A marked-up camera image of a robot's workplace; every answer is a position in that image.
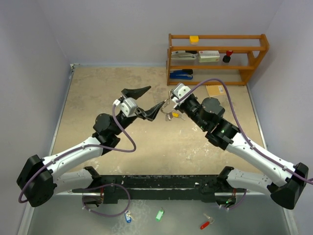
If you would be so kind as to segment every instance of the paper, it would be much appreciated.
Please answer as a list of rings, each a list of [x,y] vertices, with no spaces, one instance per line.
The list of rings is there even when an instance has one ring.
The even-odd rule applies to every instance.
[[[222,85],[206,86],[206,90],[210,97],[226,94]]]

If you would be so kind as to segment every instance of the small red object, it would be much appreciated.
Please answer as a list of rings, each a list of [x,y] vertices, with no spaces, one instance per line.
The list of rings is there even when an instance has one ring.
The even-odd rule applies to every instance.
[[[204,229],[206,226],[208,226],[210,224],[209,221],[206,221],[204,224],[201,225],[200,229]]]
[[[228,51],[226,51],[226,55],[227,55],[227,56],[231,56],[231,54],[232,54],[233,52],[234,52],[233,50],[228,50]]]

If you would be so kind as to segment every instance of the gray wall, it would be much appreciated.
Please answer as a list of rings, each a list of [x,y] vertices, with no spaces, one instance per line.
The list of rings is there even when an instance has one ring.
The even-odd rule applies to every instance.
[[[38,0],[71,63],[165,65],[168,34],[261,34],[283,0]]]
[[[303,162],[313,177],[313,1],[285,0],[266,35],[270,50],[250,86],[268,149]],[[312,234],[313,187],[295,208],[301,234]]]
[[[28,157],[48,153],[69,77],[35,0],[0,1],[0,234],[16,234],[25,205],[16,179]]]

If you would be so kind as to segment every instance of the wooden shelf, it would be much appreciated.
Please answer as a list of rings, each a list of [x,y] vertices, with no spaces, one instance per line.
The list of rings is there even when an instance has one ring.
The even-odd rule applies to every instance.
[[[176,85],[179,82],[170,81],[171,70],[194,69],[194,70],[239,70],[240,82],[226,82],[227,85],[246,85],[263,57],[269,49],[269,43],[265,34],[261,35],[198,35],[199,43],[191,45],[189,35],[171,35],[169,34],[169,47],[167,50],[167,85]],[[171,58],[172,51],[176,50],[218,50],[221,58],[219,62],[200,63],[196,60],[174,60]],[[222,61],[227,50],[232,50],[230,63]],[[236,60],[237,54],[244,54],[246,63]],[[184,81],[186,85],[196,85],[196,81]],[[218,84],[210,82],[204,85]]]

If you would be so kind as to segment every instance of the blue keychain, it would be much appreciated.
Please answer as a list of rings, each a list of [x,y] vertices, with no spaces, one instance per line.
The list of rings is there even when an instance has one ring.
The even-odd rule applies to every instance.
[[[130,223],[132,221],[132,218],[130,217],[131,212],[129,210],[125,211],[125,219],[127,223]]]

